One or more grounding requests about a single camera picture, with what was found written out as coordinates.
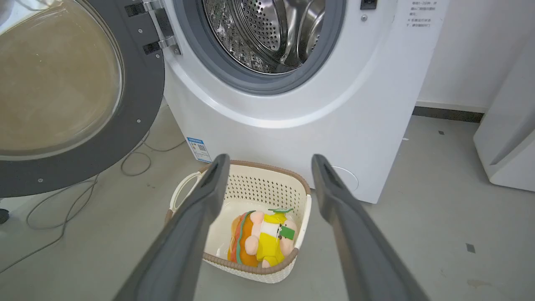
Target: baseboard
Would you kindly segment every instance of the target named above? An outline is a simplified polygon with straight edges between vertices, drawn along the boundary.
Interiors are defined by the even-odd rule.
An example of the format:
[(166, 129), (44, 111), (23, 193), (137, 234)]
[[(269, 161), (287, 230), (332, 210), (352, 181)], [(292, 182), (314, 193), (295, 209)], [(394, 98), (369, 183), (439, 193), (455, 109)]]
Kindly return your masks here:
[(415, 116), (424, 116), (424, 117), (431, 117), (431, 118), (440, 118), (440, 119), (474, 122), (474, 123), (480, 123), (484, 115), (483, 113), (477, 113), (477, 112), (467, 112), (467, 111), (447, 110), (447, 109), (437, 109), (437, 108), (424, 108), (424, 107), (414, 107), (412, 114)]
[(440, 102), (433, 102), (433, 101), (422, 100), (422, 99), (419, 99), (416, 101), (416, 106), (424, 107), (424, 108), (446, 109), (446, 110), (475, 112), (475, 113), (487, 113), (487, 110), (488, 110), (488, 108), (483, 108), (483, 107), (463, 106), (460, 104), (452, 104), (452, 103), (440, 103)]

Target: white basket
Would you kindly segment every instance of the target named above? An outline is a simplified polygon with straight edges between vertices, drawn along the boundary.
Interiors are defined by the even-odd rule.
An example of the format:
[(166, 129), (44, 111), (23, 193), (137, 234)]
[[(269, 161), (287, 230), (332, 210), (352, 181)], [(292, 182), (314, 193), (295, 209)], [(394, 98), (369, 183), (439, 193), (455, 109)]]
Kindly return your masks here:
[[(166, 222), (180, 206), (177, 206), (180, 191), (195, 178), (196, 183), (188, 192), (189, 195), (207, 169), (208, 165), (180, 182), (171, 198)], [(286, 214), (297, 224), (298, 234), (292, 253), (282, 263), (269, 268), (250, 267), (226, 260), (231, 239), (232, 220), (249, 210), (268, 212), (268, 209), (279, 207), (294, 209)], [(265, 283), (280, 282), (290, 274), (294, 267), (307, 229), (310, 208), (310, 187), (300, 175), (270, 165), (232, 160), (223, 207), (210, 226), (203, 260), (240, 277)]]

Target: green tag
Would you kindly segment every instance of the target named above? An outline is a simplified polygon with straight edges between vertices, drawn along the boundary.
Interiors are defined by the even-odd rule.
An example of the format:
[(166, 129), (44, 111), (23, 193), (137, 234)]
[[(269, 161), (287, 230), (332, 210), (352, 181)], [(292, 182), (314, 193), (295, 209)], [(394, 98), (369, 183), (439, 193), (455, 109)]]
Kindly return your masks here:
[(294, 240), (295, 230), (282, 226), (282, 229), (279, 231), (279, 235)]
[(277, 208), (277, 209), (268, 209), (269, 211), (273, 211), (275, 213), (288, 213), (293, 210), (293, 208)]

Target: hamburger plush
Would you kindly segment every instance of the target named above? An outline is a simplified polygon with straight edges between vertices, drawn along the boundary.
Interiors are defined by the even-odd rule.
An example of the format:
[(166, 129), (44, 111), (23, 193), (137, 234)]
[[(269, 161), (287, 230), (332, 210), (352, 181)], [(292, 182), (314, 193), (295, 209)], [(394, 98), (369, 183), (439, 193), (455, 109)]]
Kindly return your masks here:
[(292, 209), (270, 209), (274, 214), (249, 211), (234, 219), (227, 258), (247, 266), (271, 267), (294, 248), (297, 225), (286, 218)]

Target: washing machine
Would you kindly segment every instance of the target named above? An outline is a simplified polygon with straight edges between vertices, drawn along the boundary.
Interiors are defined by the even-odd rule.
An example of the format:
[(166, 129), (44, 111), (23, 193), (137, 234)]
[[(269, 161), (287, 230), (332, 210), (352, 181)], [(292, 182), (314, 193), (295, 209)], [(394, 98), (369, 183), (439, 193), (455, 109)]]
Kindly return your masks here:
[(197, 160), (227, 153), (312, 184), (320, 153), (376, 203), (448, 2), (8, 0), (0, 197), (114, 164), (163, 94)]

